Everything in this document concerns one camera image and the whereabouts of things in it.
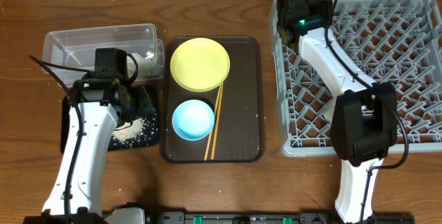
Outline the clear plastic bin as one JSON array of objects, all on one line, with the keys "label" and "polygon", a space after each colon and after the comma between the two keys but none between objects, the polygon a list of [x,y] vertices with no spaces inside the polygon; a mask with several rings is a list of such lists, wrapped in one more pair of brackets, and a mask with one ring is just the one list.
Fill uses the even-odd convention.
[{"label": "clear plastic bin", "polygon": [[95,65],[95,50],[117,48],[127,53],[141,55],[152,52],[156,57],[157,68],[153,76],[138,77],[136,82],[158,80],[164,76],[164,44],[157,38],[153,24],[134,24],[60,30],[45,36],[42,60],[51,64],[78,68],[67,71],[52,67],[51,70],[71,87],[75,80],[84,76],[83,69],[92,71]]}]

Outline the rice food waste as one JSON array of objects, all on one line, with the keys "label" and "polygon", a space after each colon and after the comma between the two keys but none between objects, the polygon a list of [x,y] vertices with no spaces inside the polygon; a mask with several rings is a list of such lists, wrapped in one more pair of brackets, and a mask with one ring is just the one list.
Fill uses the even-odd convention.
[{"label": "rice food waste", "polygon": [[123,126],[114,130],[109,151],[120,149],[134,149],[139,147],[149,147],[160,141],[160,128],[156,113],[147,117],[139,118],[132,122],[127,122]]}]

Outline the wooden chopstick left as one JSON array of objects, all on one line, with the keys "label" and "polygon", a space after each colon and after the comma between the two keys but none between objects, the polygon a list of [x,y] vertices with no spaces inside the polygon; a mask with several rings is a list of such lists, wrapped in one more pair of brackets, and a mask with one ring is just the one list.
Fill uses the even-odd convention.
[{"label": "wooden chopstick left", "polygon": [[[216,116],[216,114],[218,112],[218,106],[219,106],[219,101],[220,101],[221,94],[222,94],[222,88],[223,88],[223,83],[221,83],[221,85],[218,88],[218,94],[217,94],[216,101],[215,101],[214,116]],[[204,154],[204,161],[206,161],[209,156],[209,148],[211,145],[211,136],[213,133],[214,126],[215,126],[215,123],[213,124],[213,127],[211,128],[211,130],[209,132],[209,137],[208,137],[207,144],[206,144],[206,151]]]}]

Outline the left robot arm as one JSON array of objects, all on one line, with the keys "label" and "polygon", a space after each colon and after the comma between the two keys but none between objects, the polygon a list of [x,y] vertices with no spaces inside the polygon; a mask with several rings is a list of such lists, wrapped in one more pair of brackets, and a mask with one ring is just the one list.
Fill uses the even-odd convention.
[{"label": "left robot arm", "polygon": [[143,207],[127,203],[105,216],[101,190],[111,136],[118,127],[155,112],[144,86],[133,86],[128,72],[134,56],[117,48],[98,48],[93,70],[71,87],[55,74],[54,64],[34,58],[63,88],[70,105],[68,134],[54,187],[38,216],[24,223],[150,223]]}]

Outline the light blue bowl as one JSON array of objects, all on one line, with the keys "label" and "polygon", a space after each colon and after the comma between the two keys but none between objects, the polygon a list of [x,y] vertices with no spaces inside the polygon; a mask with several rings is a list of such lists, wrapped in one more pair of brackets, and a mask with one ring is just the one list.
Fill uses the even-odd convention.
[{"label": "light blue bowl", "polygon": [[187,100],[176,107],[171,122],[174,132],[180,138],[201,140],[213,127],[214,110],[202,100]]}]

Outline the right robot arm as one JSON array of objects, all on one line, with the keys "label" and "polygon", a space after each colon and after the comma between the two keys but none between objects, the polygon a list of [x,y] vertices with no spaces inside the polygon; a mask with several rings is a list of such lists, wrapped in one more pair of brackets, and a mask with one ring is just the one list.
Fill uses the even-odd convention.
[{"label": "right robot arm", "polygon": [[372,215],[372,177],[397,142],[396,93],[365,74],[331,30],[337,0],[277,0],[277,29],[332,94],[332,147],[343,162],[335,208],[342,222],[364,223]]}]

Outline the grey dishwasher rack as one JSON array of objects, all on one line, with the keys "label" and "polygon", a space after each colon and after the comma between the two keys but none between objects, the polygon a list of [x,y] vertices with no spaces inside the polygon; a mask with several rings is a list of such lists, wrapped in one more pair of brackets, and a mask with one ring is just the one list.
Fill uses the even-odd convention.
[{"label": "grey dishwasher rack", "polygon": [[[276,71],[282,152],[332,156],[324,115],[331,93],[319,74],[286,47],[277,10],[268,16]],[[412,152],[441,150],[441,16],[436,0],[338,0],[331,31],[354,63],[377,82],[390,82]]]}]

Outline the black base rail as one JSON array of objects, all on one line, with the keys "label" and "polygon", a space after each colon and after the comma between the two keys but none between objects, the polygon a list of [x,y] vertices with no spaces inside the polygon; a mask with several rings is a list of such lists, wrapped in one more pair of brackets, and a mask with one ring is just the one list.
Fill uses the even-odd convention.
[{"label": "black base rail", "polygon": [[299,214],[187,214],[184,212],[153,213],[136,203],[126,203],[104,215],[107,223],[145,224],[332,224],[340,223],[337,215],[327,212]]}]

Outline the wooden chopstick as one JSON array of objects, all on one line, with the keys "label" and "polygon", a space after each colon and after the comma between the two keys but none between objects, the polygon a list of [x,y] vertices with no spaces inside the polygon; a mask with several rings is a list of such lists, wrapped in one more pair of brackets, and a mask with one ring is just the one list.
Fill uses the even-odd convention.
[{"label": "wooden chopstick", "polygon": [[[215,101],[214,116],[216,116],[216,114],[218,112],[218,106],[219,106],[219,101],[220,101],[221,94],[222,94],[222,88],[223,88],[223,83],[221,83],[221,85],[218,88],[218,94],[217,94],[216,101]],[[213,133],[214,126],[215,126],[215,123],[213,124],[213,127],[211,128],[211,130],[209,132],[209,137],[208,137],[207,144],[206,144],[206,151],[204,154],[204,161],[206,161],[209,156],[209,148],[211,145],[211,136]]]},{"label": "wooden chopstick", "polygon": [[214,160],[215,158],[215,149],[217,145],[217,139],[218,139],[218,129],[219,129],[219,123],[220,123],[220,112],[222,107],[222,97],[223,97],[223,89],[224,89],[224,83],[221,83],[220,89],[219,89],[219,97],[218,97],[218,104],[217,104],[217,111],[216,111],[216,123],[215,123],[215,131],[213,134],[213,146],[211,150],[211,159]]}]

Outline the dark brown serving tray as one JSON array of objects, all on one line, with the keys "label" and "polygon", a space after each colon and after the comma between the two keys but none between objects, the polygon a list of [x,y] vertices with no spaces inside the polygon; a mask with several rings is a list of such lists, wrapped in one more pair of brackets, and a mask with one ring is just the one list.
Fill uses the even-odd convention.
[{"label": "dark brown serving tray", "polygon": [[224,81],[215,158],[211,159],[215,127],[209,156],[204,161],[209,136],[196,141],[184,140],[174,132],[171,118],[175,108],[186,100],[202,100],[213,106],[217,90],[191,92],[168,75],[162,100],[166,108],[162,113],[160,151],[169,162],[253,162],[264,151],[259,43],[252,37],[215,37],[215,41],[224,46],[231,61],[229,74]]}]

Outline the white napkin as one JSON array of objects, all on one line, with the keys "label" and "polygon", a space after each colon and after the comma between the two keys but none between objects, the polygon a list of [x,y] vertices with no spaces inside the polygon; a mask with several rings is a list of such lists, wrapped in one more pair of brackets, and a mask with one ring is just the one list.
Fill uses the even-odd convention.
[{"label": "white napkin", "polygon": [[152,52],[148,51],[145,55],[141,55],[139,53],[128,53],[127,67],[129,77],[135,73],[136,69],[133,58],[138,65],[138,77],[153,76],[156,73],[157,62],[156,57]]}]

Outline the black waste tray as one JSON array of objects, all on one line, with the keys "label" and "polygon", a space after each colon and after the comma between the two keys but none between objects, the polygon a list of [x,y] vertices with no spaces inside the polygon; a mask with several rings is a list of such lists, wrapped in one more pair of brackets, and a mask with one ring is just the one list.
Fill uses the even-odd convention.
[{"label": "black waste tray", "polygon": [[[117,151],[122,149],[134,149],[140,147],[149,147],[160,141],[159,116],[157,114],[157,98],[155,90],[150,86],[143,86],[152,99],[154,112],[144,115],[134,120],[133,123],[127,122],[118,130],[114,131],[108,145],[108,151]],[[68,98],[62,100],[61,112],[61,141],[60,152],[64,153],[68,138],[69,110],[70,103]]]}]

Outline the yellow plate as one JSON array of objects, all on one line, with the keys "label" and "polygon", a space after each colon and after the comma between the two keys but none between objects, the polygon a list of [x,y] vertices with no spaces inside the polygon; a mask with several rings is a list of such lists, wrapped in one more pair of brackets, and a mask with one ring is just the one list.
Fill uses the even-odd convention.
[{"label": "yellow plate", "polygon": [[227,50],[209,38],[192,38],[172,54],[170,69],[175,82],[193,92],[210,91],[227,78],[231,61]]}]

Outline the wooden chopstick right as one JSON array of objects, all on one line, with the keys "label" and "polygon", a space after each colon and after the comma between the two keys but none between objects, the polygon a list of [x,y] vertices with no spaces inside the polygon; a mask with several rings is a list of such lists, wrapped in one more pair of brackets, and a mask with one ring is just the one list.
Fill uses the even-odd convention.
[{"label": "wooden chopstick right", "polygon": [[211,159],[214,160],[215,158],[215,149],[217,145],[217,139],[218,139],[218,129],[219,129],[219,123],[220,123],[220,112],[222,107],[222,97],[223,97],[223,89],[224,89],[224,83],[221,83],[220,89],[219,89],[219,97],[218,97],[218,104],[217,104],[217,111],[216,111],[216,123],[215,123],[215,131],[213,134],[213,146],[211,150]]}]

